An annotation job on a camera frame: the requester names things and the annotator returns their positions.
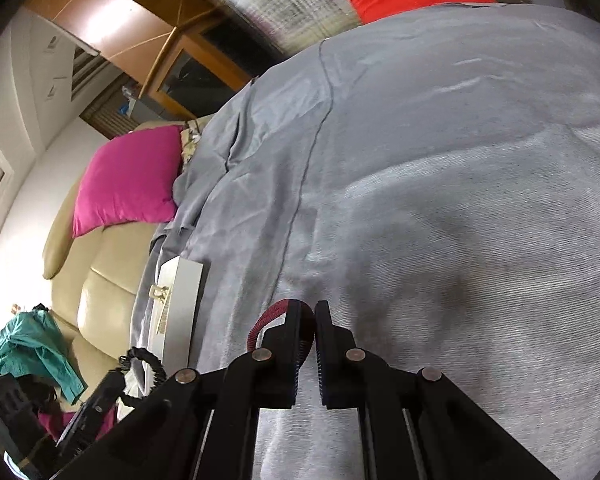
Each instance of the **magenta pillow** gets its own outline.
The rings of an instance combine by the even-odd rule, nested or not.
[[[181,127],[160,126],[116,137],[84,173],[74,210],[74,238],[100,226],[168,222],[173,181],[182,161]]]

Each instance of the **gray blanket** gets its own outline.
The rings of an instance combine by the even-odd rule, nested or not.
[[[218,112],[174,196],[143,290],[176,254],[206,265],[191,366],[227,366],[276,300],[328,300],[560,478],[600,468],[598,24],[447,5],[325,40]],[[296,407],[262,414],[254,478],[363,477],[356,415],[322,409],[316,377],[310,356]]]

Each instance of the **white wall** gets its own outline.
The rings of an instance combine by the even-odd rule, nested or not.
[[[69,188],[107,139],[81,119],[71,122],[26,177],[0,233],[0,329],[13,303],[50,304],[42,249]]]

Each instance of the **green shirt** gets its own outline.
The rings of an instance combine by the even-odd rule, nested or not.
[[[66,358],[66,345],[56,322],[46,310],[16,314],[0,330],[0,375],[27,374],[52,378],[73,404],[86,384]]]

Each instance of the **pink cloth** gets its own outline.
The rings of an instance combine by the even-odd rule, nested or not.
[[[40,413],[38,412],[38,420],[40,424],[42,424],[46,432],[51,435],[54,440],[57,442],[60,440],[60,436],[71,422],[71,419],[74,418],[75,412],[57,412],[53,415],[49,415],[48,413]],[[102,426],[100,427],[100,431],[98,432],[98,436],[96,440],[100,439],[107,433],[116,423],[116,407],[111,408],[107,415],[104,416],[104,420],[102,421]]]
[[[169,222],[182,162],[181,127],[160,126],[117,137],[91,159],[74,209],[74,238],[100,226]]]

